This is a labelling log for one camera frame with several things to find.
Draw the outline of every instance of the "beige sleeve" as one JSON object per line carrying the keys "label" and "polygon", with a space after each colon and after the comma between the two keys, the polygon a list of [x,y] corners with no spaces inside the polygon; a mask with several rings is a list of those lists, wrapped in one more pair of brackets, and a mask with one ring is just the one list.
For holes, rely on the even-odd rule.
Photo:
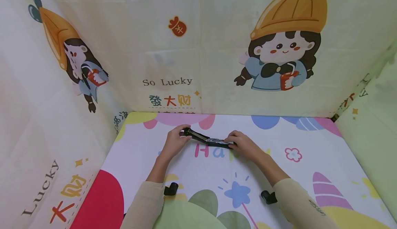
{"label": "beige sleeve", "polygon": [[298,229],[338,228],[298,182],[283,179],[273,189],[285,218]]}
{"label": "beige sleeve", "polygon": [[152,229],[164,204],[164,184],[143,182],[120,229]]}

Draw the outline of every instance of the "forearm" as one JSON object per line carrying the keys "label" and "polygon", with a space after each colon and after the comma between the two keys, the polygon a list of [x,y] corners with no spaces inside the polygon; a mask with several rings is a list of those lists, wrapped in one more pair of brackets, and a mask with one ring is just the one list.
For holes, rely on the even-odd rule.
{"label": "forearm", "polygon": [[299,229],[337,229],[307,191],[291,179],[271,156],[264,152],[257,156],[254,162],[273,187],[277,203],[291,224]]}
{"label": "forearm", "polygon": [[296,228],[338,228],[298,182],[293,179],[283,179],[277,182],[273,189],[282,213]]}
{"label": "forearm", "polygon": [[254,163],[261,172],[264,174],[266,179],[273,187],[277,182],[283,179],[290,178],[272,159],[272,157],[263,151],[257,154],[257,158],[254,159]]}
{"label": "forearm", "polygon": [[123,220],[122,229],[152,228],[164,204],[164,177],[170,158],[159,155]]}
{"label": "forearm", "polygon": [[152,228],[161,214],[164,204],[164,185],[156,182],[143,182],[125,214],[121,229]]}
{"label": "forearm", "polygon": [[154,166],[152,168],[152,171],[150,172],[148,178],[146,181],[148,182],[156,182],[156,183],[163,183],[164,182],[164,177],[165,173],[167,172],[168,165],[170,163],[171,159],[160,155],[157,157],[156,162],[154,162]]}

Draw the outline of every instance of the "blue dress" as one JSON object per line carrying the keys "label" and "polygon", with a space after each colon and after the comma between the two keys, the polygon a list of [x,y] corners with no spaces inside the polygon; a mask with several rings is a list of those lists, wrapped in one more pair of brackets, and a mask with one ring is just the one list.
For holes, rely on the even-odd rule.
{"label": "blue dress", "polygon": [[[109,81],[109,77],[106,75],[104,70],[101,67],[99,67],[97,64],[94,64],[93,62],[90,62],[90,61],[85,61],[84,63],[87,64],[91,69],[99,70],[98,75],[102,80],[107,81],[107,82]],[[83,80],[80,80],[79,88],[80,88],[81,93],[83,93],[87,96],[92,96],[94,98],[94,100],[96,102],[98,102],[96,100],[97,99],[96,91],[98,89],[97,85],[92,83],[88,78],[86,80],[87,80],[87,83],[90,86],[90,88],[87,87],[87,85],[85,84],[85,82]]]}
{"label": "blue dress", "polygon": [[[301,61],[294,61],[296,66],[295,70],[299,72],[299,74],[293,78],[292,86],[296,87],[301,85],[307,77],[307,71],[305,65]],[[285,62],[280,63],[272,63],[277,64],[280,67],[286,64]],[[261,62],[259,59],[255,57],[250,57],[245,62],[245,68],[248,70],[248,73],[254,78],[254,82],[252,83],[251,88],[254,90],[261,91],[280,91],[281,90],[281,81],[280,81],[280,73],[275,72],[274,75],[269,77],[262,77],[261,71],[262,68],[266,64]]]}

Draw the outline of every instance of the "orange hat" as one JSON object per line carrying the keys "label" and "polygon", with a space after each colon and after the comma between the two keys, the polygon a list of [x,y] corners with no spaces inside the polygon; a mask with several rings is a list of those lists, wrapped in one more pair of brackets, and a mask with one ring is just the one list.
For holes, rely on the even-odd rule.
{"label": "orange hat", "polygon": [[40,7],[39,12],[44,25],[45,35],[47,36],[52,52],[57,58],[60,67],[66,70],[67,56],[63,48],[63,43],[67,39],[80,38],[80,36],[69,22],[55,12],[45,9],[44,7]]}
{"label": "orange hat", "polygon": [[283,31],[320,33],[327,20],[327,0],[274,0],[263,11],[251,40]]}

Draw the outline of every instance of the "cartoon girl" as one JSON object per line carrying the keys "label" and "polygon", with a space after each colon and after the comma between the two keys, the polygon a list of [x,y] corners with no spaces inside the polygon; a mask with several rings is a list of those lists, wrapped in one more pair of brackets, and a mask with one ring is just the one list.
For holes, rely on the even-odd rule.
{"label": "cartoon girl", "polygon": [[97,89],[109,81],[109,75],[81,39],[67,39],[63,46],[67,56],[66,72],[73,81],[73,91],[76,95],[83,93],[89,111],[95,112],[92,98],[97,102]]}
{"label": "cartoon girl", "polygon": [[327,0],[274,0],[251,33],[245,67],[234,79],[242,86],[253,78],[252,89],[289,90],[313,75],[314,56],[327,19]]}
{"label": "cartoon girl", "polygon": [[73,81],[74,93],[83,93],[89,111],[95,112],[92,98],[97,101],[97,88],[109,81],[109,75],[69,22],[42,7],[41,0],[33,1],[36,6],[28,6],[31,17],[43,24],[52,52]]}

